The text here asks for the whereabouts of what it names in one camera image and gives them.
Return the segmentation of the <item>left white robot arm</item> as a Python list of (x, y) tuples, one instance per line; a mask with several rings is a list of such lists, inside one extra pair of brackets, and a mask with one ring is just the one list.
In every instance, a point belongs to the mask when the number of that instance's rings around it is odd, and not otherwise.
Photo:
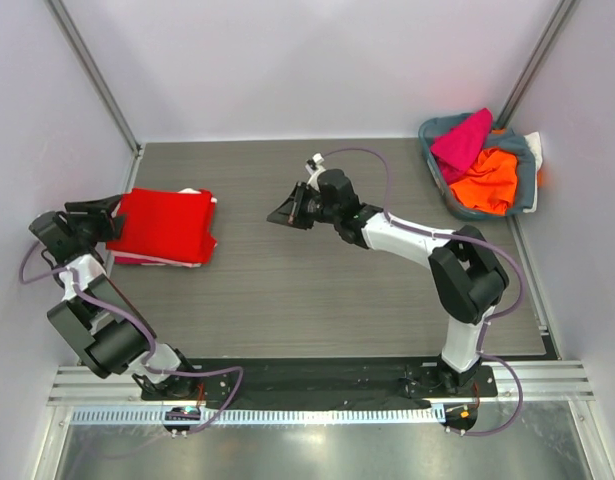
[(118, 195), (68, 202), (36, 217), (29, 230), (63, 296), (47, 319), (81, 363), (101, 379), (129, 375), (144, 400), (188, 400), (199, 375), (178, 349), (155, 331), (110, 280), (97, 251), (120, 238), (125, 223)]

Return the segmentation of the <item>left aluminium frame post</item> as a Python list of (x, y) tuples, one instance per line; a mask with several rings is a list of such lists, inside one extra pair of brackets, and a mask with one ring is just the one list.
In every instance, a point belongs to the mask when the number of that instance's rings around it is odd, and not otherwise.
[(65, 3), (61, 0), (45, 0), (44, 4), (53, 16), (119, 134), (133, 155), (137, 156), (140, 153), (141, 144), (136, 139)]

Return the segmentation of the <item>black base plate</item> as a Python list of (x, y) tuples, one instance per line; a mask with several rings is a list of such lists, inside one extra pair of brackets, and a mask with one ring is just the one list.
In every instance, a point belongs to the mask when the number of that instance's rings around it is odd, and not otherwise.
[(492, 368), (477, 362), (454, 374), (437, 357), (341, 357), (204, 360), (161, 383), (135, 375), (144, 400), (204, 400), (217, 407), (233, 393), (233, 408), (337, 410), (350, 405), (411, 405), (424, 399), (494, 398)]

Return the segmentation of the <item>magenta t shirt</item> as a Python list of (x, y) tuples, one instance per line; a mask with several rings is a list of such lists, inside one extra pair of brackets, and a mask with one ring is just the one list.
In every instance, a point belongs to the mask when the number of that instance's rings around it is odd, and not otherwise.
[(447, 184), (459, 180), (477, 160), (492, 123), (491, 111), (483, 108), (434, 140), (430, 151)]

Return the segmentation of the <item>right aluminium frame post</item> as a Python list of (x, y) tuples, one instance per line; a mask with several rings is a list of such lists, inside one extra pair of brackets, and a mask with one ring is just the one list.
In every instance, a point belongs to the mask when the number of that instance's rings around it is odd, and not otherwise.
[(579, 0), (560, 0), (557, 3), (497, 117), (499, 126), (506, 127), (510, 124), (579, 4)]

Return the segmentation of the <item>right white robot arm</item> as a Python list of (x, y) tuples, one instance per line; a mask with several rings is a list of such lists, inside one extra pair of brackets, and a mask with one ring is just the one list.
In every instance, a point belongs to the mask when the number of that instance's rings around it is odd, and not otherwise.
[(340, 169), (296, 183), (267, 221), (300, 230), (328, 224), (348, 244), (394, 254), (428, 268), (449, 316), (437, 366), (439, 386), (457, 396), (473, 385), (481, 365), (485, 323), (509, 285), (508, 275), (495, 253), (484, 246), (479, 230), (428, 230), (389, 218), (381, 207), (361, 201)]

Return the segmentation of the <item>orange t shirt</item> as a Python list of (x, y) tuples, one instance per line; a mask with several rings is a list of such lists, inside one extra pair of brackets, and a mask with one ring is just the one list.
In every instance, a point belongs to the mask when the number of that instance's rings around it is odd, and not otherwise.
[(464, 207), (503, 216), (515, 203), (517, 156), (498, 147), (482, 150), (465, 174), (450, 185)]

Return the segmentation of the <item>blue laundry basket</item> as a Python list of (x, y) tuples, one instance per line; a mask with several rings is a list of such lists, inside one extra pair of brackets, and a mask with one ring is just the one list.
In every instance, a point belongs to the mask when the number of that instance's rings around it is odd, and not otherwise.
[[(511, 216), (495, 216), (493, 214), (487, 214), (483, 212), (479, 212), (476, 210), (472, 210), (461, 205), (453, 196), (450, 191), (450, 185), (445, 182), (443, 179), (439, 167), (437, 165), (436, 158), (432, 155), (430, 148), (434, 140), (447, 133), (451, 128), (458, 125), (462, 120), (466, 119), (470, 114), (473, 113), (464, 113), (453, 116), (445, 116), (445, 117), (437, 117), (432, 118), (430, 120), (425, 121), (419, 128), (418, 136), (421, 145), (421, 151), (424, 160), (427, 163), (427, 166), (432, 174), (432, 177), (438, 187), (443, 202), (447, 208), (447, 210), (456, 218), (465, 220), (465, 221), (479, 221), (479, 220), (490, 220), (497, 219), (503, 217), (511, 217)], [(511, 128), (500, 128), (493, 121), (490, 133), (503, 133), (505, 130), (511, 131)]]

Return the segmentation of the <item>red t shirt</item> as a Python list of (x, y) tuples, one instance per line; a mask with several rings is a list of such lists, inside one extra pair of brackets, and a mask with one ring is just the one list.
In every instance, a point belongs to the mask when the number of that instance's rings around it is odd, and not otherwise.
[(116, 215), (126, 220), (119, 240), (106, 243), (111, 252), (192, 263), (200, 251), (200, 194), (135, 188), (125, 194)]

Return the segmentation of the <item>white t shirt in basket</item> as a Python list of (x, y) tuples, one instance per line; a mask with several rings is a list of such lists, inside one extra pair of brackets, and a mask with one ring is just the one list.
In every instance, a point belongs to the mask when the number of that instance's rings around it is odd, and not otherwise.
[(540, 171), (543, 165), (543, 149), (540, 134), (538, 132), (532, 132), (528, 135), (525, 135), (524, 139), (526, 141), (528, 149), (534, 157), (536, 171)]

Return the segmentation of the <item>aluminium frame post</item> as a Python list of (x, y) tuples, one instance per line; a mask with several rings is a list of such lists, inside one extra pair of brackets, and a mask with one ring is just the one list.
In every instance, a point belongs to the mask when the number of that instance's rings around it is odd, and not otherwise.
[(53, 16), (119, 134), (133, 155), (137, 156), (140, 153), (141, 144), (136, 139), (65, 3), (61, 0), (45, 0), (44, 4)]
[(506, 127), (510, 124), (579, 4), (579, 0), (560, 0), (557, 3), (497, 117), (499, 126)]

